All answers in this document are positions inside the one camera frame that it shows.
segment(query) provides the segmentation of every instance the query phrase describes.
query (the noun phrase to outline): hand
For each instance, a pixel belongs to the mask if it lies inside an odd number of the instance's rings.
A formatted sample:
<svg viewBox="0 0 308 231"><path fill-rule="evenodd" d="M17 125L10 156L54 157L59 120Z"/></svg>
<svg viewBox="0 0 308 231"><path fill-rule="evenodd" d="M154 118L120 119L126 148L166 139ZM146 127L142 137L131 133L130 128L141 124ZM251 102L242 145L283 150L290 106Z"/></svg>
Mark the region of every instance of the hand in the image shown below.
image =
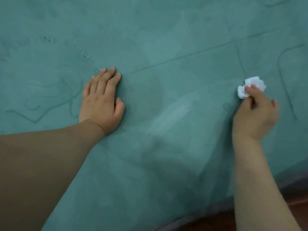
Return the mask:
<svg viewBox="0 0 308 231"><path fill-rule="evenodd" d="M120 123L125 104L120 98L115 100L115 88L121 79L116 69L102 69L85 85L82 95L79 122L91 121L102 129L102 136L114 131Z"/></svg>
<svg viewBox="0 0 308 231"><path fill-rule="evenodd" d="M275 126L279 117L276 100L268 100L255 85L245 87L250 97L245 98L233 118L233 139L260 141Z"/></svg>

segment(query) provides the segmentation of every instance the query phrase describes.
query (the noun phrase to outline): white tissue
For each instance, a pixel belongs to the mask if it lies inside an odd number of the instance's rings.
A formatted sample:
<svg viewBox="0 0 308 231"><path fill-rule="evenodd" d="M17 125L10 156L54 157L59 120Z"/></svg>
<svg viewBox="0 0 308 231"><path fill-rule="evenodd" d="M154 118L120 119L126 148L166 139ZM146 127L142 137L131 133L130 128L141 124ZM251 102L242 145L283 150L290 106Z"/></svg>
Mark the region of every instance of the white tissue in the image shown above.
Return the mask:
<svg viewBox="0 0 308 231"><path fill-rule="evenodd" d="M237 88L237 95L240 99L249 97L249 95L245 92L245 87L250 87L252 84L256 85L256 87L258 87L261 91L264 91L266 89L264 81L260 80L258 76L245 79L245 85L238 86Z"/></svg>

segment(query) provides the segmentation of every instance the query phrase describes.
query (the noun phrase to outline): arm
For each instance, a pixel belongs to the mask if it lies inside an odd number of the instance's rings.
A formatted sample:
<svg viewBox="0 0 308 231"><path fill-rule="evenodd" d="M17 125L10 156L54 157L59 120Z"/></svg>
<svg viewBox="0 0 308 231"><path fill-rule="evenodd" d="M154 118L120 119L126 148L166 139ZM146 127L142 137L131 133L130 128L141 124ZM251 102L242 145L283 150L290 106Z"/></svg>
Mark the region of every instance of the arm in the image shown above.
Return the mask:
<svg viewBox="0 0 308 231"><path fill-rule="evenodd" d="M261 138L278 119L276 101L254 85L233 120L235 215L238 231L300 231L267 165Z"/></svg>
<svg viewBox="0 0 308 231"><path fill-rule="evenodd" d="M102 70L85 86L79 124L0 136L0 229L41 230L92 147L119 124L121 79Z"/></svg>

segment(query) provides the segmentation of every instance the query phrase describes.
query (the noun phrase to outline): left hand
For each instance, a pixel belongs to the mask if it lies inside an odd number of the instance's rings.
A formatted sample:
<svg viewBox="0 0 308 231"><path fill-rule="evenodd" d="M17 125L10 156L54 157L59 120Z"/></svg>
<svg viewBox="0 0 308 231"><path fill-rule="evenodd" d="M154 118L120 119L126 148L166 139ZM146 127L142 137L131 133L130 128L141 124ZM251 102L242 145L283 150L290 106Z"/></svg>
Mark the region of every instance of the left hand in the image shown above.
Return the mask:
<svg viewBox="0 0 308 231"><path fill-rule="evenodd" d="M120 98L115 100L115 88L121 79L116 69L102 69L85 85L82 96L79 122L91 121L102 129L102 136L114 131L120 123L125 104Z"/></svg>

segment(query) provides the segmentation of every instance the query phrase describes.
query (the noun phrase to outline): forearm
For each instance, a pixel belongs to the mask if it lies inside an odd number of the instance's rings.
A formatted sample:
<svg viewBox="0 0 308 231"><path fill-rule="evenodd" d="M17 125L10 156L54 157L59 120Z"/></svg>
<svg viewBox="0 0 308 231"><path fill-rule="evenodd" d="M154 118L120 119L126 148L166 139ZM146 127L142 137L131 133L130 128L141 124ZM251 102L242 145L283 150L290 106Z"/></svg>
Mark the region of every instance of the forearm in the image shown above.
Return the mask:
<svg viewBox="0 0 308 231"><path fill-rule="evenodd" d="M300 230L271 175L260 144L233 140L233 145L237 229Z"/></svg>
<svg viewBox="0 0 308 231"><path fill-rule="evenodd" d="M0 136L1 226L40 230L101 137L91 122Z"/></svg>

